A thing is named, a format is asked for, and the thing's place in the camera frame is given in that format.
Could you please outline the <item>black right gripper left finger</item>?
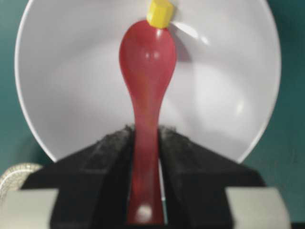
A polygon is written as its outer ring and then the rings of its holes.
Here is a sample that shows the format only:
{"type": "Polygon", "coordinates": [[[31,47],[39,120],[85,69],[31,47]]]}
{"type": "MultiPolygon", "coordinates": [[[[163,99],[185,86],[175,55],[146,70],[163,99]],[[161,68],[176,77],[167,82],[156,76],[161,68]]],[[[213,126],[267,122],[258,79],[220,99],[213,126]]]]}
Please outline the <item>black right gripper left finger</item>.
{"type": "Polygon", "coordinates": [[[23,190],[56,188],[53,229],[120,229],[126,223],[133,128],[108,134],[30,174],[23,190]]]}

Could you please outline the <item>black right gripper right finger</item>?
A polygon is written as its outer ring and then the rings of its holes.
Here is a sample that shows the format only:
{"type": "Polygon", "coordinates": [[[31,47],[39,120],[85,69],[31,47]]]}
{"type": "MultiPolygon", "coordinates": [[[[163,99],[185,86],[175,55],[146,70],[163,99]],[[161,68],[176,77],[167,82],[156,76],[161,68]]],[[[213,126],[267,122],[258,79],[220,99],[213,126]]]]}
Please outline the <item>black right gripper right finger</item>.
{"type": "Polygon", "coordinates": [[[226,187],[264,187],[259,173],[160,126],[159,153],[171,229],[231,229],[226,187]]]}

